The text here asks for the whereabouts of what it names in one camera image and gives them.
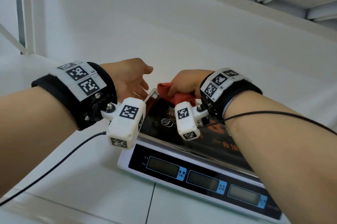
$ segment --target skin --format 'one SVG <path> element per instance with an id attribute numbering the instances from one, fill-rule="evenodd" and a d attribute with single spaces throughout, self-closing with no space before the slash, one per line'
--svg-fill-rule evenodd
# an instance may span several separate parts
<path id="1" fill-rule="evenodd" d="M 200 84 L 210 73 L 210 70 L 179 72 L 172 81 L 171 93 L 193 92 L 199 97 Z M 224 118 L 259 110 L 298 114 L 261 94 L 246 91 L 234 98 Z M 304 120 L 275 114 L 242 116 L 225 124 L 292 224 L 336 223 L 336 135 Z"/>
<path id="2" fill-rule="evenodd" d="M 117 98 L 144 99 L 141 59 L 102 64 L 115 83 Z M 172 80 L 170 96 L 193 93 L 211 70 L 183 70 Z M 224 117 L 275 110 L 296 113 L 252 91 L 234 98 Z M 4 195 L 76 129 L 70 113 L 39 87 L 0 98 L 0 194 Z M 335 223 L 337 219 L 337 136 L 289 116 L 259 114 L 226 122 L 247 162 L 292 224 Z"/>

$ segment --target red cloth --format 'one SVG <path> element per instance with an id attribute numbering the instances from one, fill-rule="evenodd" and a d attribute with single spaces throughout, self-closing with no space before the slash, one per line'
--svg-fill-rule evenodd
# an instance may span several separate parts
<path id="1" fill-rule="evenodd" d="M 166 101 L 173 103 L 174 106 L 181 102 L 189 102 L 192 107 L 196 106 L 196 98 L 189 93 L 176 93 L 173 97 L 169 97 L 168 92 L 173 83 L 160 83 L 157 85 L 158 94 Z"/>

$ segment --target person's right arm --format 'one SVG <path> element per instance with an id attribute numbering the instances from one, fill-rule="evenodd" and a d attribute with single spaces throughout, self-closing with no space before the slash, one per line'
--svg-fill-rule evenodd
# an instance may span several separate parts
<path id="1" fill-rule="evenodd" d="M 210 72 L 179 73 L 172 81 L 171 93 L 200 95 L 196 91 Z M 297 114 L 279 102 L 246 91 L 234 98 L 224 118 L 259 110 Z M 336 223 L 336 135 L 304 120 L 276 114 L 242 116 L 225 124 L 243 156 L 290 222 Z"/>

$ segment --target display screen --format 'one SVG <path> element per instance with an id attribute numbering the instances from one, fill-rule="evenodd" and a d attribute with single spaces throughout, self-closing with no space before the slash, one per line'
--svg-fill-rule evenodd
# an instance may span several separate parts
<path id="1" fill-rule="evenodd" d="M 260 194 L 233 185 L 230 187 L 228 196 L 256 206 L 259 204 L 261 198 Z"/>
<path id="2" fill-rule="evenodd" d="M 162 161 L 154 157 L 149 158 L 149 162 L 146 167 L 148 169 L 160 172 L 162 174 L 171 176 L 173 178 L 176 178 L 179 172 L 179 168 L 180 168 L 178 165 L 173 165 L 169 162 Z"/>
<path id="3" fill-rule="evenodd" d="M 186 182 L 212 191 L 217 191 L 219 185 L 218 179 L 194 171 L 190 171 Z"/>

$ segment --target white mounting arm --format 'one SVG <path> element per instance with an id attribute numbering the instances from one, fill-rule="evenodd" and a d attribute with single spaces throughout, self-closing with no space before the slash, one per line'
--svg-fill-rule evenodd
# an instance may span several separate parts
<path id="1" fill-rule="evenodd" d="M 192 107 L 189 102 L 182 102 L 174 108 L 179 135 L 187 141 L 194 140 L 200 136 L 197 121 L 208 115 L 208 110 L 203 105 Z"/>
<path id="2" fill-rule="evenodd" d="M 109 103 L 102 117 L 111 121 L 107 129 L 107 137 L 112 146 L 130 150 L 145 118 L 146 104 L 141 99 L 126 98 L 122 104 Z"/>

